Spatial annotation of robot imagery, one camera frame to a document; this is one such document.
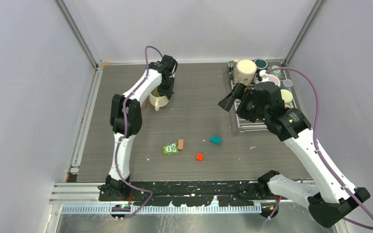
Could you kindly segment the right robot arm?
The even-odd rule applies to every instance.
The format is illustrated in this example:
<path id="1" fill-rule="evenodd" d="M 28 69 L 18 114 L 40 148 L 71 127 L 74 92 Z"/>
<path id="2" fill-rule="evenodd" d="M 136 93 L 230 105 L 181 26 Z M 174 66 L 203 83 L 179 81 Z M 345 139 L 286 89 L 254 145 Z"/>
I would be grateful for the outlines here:
<path id="1" fill-rule="evenodd" d="M 271 170 L 258 178 L 258 194 L 264 199 L 282 196 L 305 207 L 314 220 L 329 228 L 370 198 L 364 187 L 356 187 L 332 162 L 314 139 L 313 128 L 296 108 L 285 106 L 280 88 L 273 82 L 258 83 L 254 88 L 238 83 L 219 102 L 229 111 L 239 100 L 236 114 L 247 121 L 261 120 L 268 131 L 290 148 L 315 182 L 299 183 Z"/>

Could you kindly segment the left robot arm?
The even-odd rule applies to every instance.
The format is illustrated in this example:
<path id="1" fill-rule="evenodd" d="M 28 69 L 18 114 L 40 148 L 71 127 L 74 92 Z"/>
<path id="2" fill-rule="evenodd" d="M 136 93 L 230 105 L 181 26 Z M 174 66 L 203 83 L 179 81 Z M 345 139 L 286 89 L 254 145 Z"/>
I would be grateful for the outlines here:
<path id="1" fill-rule="evenodd" d="M 164 55 L 160 61 L 147 64 L 142 77 L 128 91 L 112 97 L 110 125 L 115 140 L 113 163 L 105 184 L 98 187 L 100 201 L 123 201 L 129 197 L 132 191 L 128 185 L 131 150 L 143 124 L 141 104 L 153 91 L 165 100 L 171 99 L 177 66 L 173 57 Z"/>

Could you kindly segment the light green cream mug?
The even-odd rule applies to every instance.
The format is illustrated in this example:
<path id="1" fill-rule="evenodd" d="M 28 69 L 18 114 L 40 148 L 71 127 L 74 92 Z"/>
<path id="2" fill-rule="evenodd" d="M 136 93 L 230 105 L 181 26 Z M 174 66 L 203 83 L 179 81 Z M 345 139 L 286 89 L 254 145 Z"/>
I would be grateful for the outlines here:
<path id="1" fill-rule="evenodd" d="M 281 97 L 286 105 L 293 106 L 293 94 L 291 91 L 281 89 Z"/>

